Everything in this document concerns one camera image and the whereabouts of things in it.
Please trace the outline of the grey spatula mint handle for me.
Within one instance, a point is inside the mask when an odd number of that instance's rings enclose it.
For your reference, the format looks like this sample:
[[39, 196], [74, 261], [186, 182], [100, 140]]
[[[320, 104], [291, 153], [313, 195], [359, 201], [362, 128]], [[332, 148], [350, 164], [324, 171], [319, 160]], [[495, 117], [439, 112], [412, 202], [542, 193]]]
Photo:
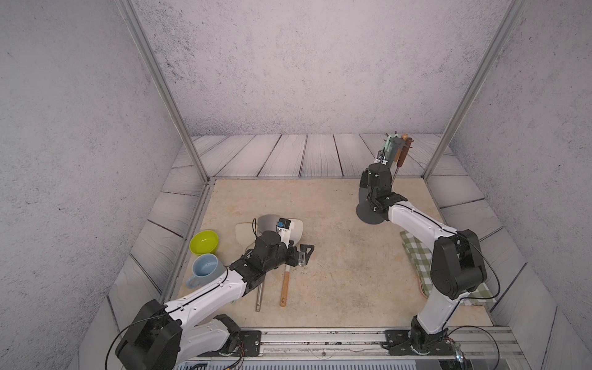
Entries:
[[388, 136], [383, 148], [379, 151], [376, 160], [388, 168], [391, 168], [393, 163], [397, 160], [397, 153], [401, 143], [401, 137]]

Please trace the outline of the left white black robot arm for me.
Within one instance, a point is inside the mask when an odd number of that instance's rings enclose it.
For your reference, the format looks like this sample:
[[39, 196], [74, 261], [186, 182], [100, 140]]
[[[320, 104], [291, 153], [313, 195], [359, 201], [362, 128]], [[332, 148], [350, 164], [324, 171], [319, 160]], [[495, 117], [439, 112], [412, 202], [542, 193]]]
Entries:
[[312, 245], [296, 247], [287, 236], [265, 231], [253, 248], [203, 288], [163, 304], [147, 302], [108, 352], [125, 369], [173, 369], [204, 354], [232, 354], [241, 329], [218, 310], [256, 289], [269, 271], [307, 265], [314, 250]]

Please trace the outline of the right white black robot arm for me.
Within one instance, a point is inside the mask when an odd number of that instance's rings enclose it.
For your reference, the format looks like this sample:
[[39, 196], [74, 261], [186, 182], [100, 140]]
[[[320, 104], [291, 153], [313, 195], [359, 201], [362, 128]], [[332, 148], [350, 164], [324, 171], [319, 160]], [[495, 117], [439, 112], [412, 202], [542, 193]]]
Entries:
[[432, 219], [396, 194], [391, 171], [383, 163], [373, 163], [362, 172], [356, 214], [367, 224], [396, 224], [430, 249], [433, 288], [412, 320], [409, 340], [415, 352], [431, 352], [447, 337], [448, 321], [461, 301], [487, 279], [478, 237], [473, 231], [458, 231]]

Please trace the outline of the grey utensil rack stand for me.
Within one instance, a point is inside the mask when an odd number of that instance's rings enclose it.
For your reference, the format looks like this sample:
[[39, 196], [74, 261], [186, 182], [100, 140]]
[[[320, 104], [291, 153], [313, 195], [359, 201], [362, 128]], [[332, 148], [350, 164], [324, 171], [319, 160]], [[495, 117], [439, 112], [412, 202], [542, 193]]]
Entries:
[[367, 224], [380, 224], [389, 220], [389, 208], [407, 201], [406, 197], [393, 191], [392, 178], [396, 162], [391, 168], [376, 159], [363, 172], [359, 184], [359, 204], [356, 214]]

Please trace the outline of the lime green bowl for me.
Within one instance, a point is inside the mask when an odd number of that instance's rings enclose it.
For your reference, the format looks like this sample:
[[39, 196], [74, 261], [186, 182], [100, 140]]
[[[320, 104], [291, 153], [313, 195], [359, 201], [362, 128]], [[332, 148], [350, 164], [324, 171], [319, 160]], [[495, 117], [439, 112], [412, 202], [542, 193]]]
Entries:
[[219, 245], [219, 237], [215, 231], [200, 231], [191, 238], [189, 249], [197, 256], [215, 254]]

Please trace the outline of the light blue mug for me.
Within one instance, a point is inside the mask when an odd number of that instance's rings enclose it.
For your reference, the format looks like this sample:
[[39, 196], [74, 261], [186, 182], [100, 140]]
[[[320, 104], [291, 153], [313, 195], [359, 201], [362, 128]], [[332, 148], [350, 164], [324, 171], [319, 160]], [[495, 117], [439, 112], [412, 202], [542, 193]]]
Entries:
[[209, 284], [226, 271], [225, 266], [215, 254], [202, 254], [191, 266], [191, 276], [186, 280], [186, 287], [195, 289]]

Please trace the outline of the green checkered cloth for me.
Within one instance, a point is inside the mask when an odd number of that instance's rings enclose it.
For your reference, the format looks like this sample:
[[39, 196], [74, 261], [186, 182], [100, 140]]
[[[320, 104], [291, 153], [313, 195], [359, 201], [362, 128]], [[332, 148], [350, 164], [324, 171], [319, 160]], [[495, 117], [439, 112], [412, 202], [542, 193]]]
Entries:
[[[433, 282], [430, 277], [432, 264], [432, 252], [416, 237], [408, 231], [401, 231], [402, 246], [414, 266], [419, 277], [419, 285], [422, 294], [428, 298], [433, 290]], [[491, 298], [493, 293], [486, 283], [482, 283], [467, 299], [462, 300], [462, 305], [484, 306], [486, 298]]]

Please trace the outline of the aluminium mounting rail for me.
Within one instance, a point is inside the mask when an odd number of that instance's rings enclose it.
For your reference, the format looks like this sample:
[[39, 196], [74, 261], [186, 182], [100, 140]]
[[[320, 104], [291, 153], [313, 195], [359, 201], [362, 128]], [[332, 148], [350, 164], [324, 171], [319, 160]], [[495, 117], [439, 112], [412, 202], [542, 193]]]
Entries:
[[390, 356], [384, 331], [402, 328], [267, 328], [258, 357], [199, 356], [173, 369], [529, 369], [508, 328], [453, 329], [453, 356]]

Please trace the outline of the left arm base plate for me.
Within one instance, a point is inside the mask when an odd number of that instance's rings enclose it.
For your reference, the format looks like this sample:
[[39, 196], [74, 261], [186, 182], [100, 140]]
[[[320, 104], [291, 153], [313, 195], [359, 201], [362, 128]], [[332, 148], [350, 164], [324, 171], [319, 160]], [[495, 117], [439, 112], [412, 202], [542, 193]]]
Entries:
[[199, 357], [238, 357], [239, 355], [244, 357], [258, 357], [261, 353], [261, 337], [261, 331], [242, 330], [238, 339], [231, 342], [236, 345], [232, 351], [225, 345], [221, 350], [205, 352], [199, 355]]

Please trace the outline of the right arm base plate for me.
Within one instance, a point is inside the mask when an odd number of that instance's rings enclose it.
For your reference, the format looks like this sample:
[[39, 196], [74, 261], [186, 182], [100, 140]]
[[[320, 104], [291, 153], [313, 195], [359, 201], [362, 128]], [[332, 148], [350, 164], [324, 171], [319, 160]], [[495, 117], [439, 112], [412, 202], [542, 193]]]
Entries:
[[381, 346], [390, 356], [453, 356], [455, 349], [443, 332], [423, 334], [421, 331], [391, 329], [384, 331]]

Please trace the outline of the left aluminium frame post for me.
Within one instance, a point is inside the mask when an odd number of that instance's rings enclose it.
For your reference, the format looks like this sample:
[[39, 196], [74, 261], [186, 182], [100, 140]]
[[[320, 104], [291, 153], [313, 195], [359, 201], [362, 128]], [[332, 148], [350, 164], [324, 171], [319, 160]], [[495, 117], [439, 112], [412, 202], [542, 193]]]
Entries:
[[196, 167], [200, 179], [203, 182], [208, 183], [210, 179], [208, 173], [205, 170], [202, 161], [200, 160], [193, 140], [191, 140], [187, 126], [183, 121], [183, 117], [177, 107], [171, 90], [164, 78], [154, 52], [152, 51], [149, 40], [146, 37], [141, 22], [136, 14], [133, 2], [130, 0], [117, 0], [116, 4], [120, 10], [123, 20], [126, 23], [129, 33], [134, 40], [140, 56], [150, 73], [150, 76], [154, 82], [154, 86], [156, 87], [160, 98], [163, 100], [172, 123], [175, 126], [175, 129], [177, 130], [180, 139], [188, 152], [192, 164]]

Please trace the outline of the aluminium frame post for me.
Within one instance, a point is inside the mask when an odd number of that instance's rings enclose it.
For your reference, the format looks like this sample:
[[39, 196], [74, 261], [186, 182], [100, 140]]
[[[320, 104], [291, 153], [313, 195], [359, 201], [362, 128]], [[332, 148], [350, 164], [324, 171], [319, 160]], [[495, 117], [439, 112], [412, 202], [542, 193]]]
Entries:
[[473, 77], [462, 96], [462, 99], [459, 101], [457, 108], [455, 109], [450, 121], [442, 133], [435, 152], [422, 174], [423, 180], [427, 181], [434, 174], [441, 158], [446, 151], [446, 148], [452, 142], [453, 137], [456, 135], [456, 132], [460, 128], [465, 116], [469, 112], [473, 101], [476, 99], [476, 96], [478, 95], [482, 85], [486, 81], [487, 75], [490, 72], [493, 64], [496, 62], [498, 55], [502, 52], [504, 45], [510, 37], [513, 27], [516, 25], [516, 22], [518, 21], [526, 3], [527, 1], [524, 0], [513, 0], [510, 2], [508, 9], [499, 24], [499, 27], [494, 33], [490, 44], [487, 46], [486, 51], [484, 52], [483, 57], [476, 68], [476, 72], [473, 74]]
[[208, 183], [210, 179], [208, 173], [205, 170], [202, 161], [200, 160], [193, 140], [191, 140], [187, 126], [183, 121], [183, 117], [177, 107], [171, 90], [164, 78], [154, 52], [152, 51], [149, 40], [146, 37], [141, 22], [136, 14], [133, 2], [130, 0], [117, 0], [116, 4], [120, 10], [123, 20], [126, 23], [129, 33], [134, 40], [140, 56], [150, 73], [150, 76], [154, 82], [154, 86], [156, 87], [160, 98], [163, 100], [172, 123], [175, 126], [175, 129], [177, 130], [180, 139], [188, 152], [192, 164], [196, 167], [200, 179], [203, 182]]

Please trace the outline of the right aluminium frame post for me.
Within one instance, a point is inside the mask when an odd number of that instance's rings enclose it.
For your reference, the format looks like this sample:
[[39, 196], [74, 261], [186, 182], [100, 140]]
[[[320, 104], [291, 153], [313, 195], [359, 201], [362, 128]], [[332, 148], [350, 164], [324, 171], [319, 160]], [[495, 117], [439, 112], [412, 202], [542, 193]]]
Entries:
[[456, 135], [456, 132], [460, 128], [465, 116], [469, 112], [473, 101], [476, 99], [476, 96], [478, 95], [482, 85], [486, 81], [487, 75], [490, 72], [493, 64], [496, 62], [498, 55], [502, 52], [504, 45], [510, 37], [513, 27], [516, 25], [516, 22], [518, 21], [526, 3], [527, 1], [524, 0], [513, 0], [510, 2], [508, 9], [499, 24], [499, 27], [494, 33], [490, 44], [487, 46], [486, 51], [484, 52], [483, 57], [476, 68], [476, 72], [473, 74], [473, 77], [462, 96], [462, 99], [459, 101], [457, 108], [455, 109], [450, 121], [442, 133], [435, 152], [422, 174], [423, 180], [427, 181], [434, 174], [441, 158], [446, 151], [446, 148], [452, 142], [453, 137]]

